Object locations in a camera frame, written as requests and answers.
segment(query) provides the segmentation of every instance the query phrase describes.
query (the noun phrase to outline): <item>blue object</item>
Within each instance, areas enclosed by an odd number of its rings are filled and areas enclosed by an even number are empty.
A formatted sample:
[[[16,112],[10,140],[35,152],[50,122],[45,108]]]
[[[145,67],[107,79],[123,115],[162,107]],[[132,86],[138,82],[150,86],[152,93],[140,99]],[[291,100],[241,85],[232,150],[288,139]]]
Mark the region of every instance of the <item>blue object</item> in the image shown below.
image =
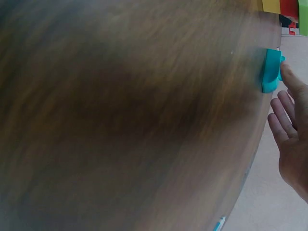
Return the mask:
[[[285,60],[281,51],[268,49],[266,52],[265,68],[262,79],[262,92],[271,93],[278,87],[278,80],[282,80],[280,75],[280,64]]]

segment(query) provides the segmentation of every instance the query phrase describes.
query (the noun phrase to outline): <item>hand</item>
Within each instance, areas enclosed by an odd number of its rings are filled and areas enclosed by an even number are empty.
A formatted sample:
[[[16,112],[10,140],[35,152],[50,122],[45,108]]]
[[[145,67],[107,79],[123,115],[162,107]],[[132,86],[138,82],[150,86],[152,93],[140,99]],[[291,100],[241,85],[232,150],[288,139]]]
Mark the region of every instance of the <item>hand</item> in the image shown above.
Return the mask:
[[[308,86],[286,63],[281,74],[289,94],[280,91],[270,102],[274,113],[268,116],[269,126],[280,151],[282,178],[308,203]]]

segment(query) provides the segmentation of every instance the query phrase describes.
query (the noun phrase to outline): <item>tabletop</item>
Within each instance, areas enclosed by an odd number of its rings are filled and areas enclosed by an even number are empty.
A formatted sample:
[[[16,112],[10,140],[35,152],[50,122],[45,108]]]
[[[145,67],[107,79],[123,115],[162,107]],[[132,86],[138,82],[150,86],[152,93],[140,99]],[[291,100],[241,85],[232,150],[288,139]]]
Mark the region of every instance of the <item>tabletop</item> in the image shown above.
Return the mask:
[[[260,0],[0,0],[8,231],[211,231],[253,161]]]

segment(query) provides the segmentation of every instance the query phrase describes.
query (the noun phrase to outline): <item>red object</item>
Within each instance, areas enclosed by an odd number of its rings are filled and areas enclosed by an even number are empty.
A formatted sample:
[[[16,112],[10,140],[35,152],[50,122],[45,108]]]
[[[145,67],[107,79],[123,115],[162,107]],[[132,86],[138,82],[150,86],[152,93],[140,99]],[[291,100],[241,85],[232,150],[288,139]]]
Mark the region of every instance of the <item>red object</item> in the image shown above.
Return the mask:
[[[282,15],[292,17],[298,21],[298,0],[280,0],[280,12]]]
[[[296,23],[295,22],[292,22],[289,25],[289,35],[295,35],[295,31],[292,31],[291,28],[296,28]]]

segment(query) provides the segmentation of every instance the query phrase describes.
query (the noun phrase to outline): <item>fingernail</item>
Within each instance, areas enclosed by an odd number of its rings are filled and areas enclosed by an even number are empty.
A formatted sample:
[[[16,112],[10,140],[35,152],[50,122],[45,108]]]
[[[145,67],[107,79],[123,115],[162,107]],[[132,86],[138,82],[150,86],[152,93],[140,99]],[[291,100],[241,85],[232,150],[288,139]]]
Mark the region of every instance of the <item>fingernail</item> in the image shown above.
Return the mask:
[[[281,63],[281,67],[282,67],[283,69],[290,69],[289,64],[287,64],[286,62],[282,62],[282,63]]]

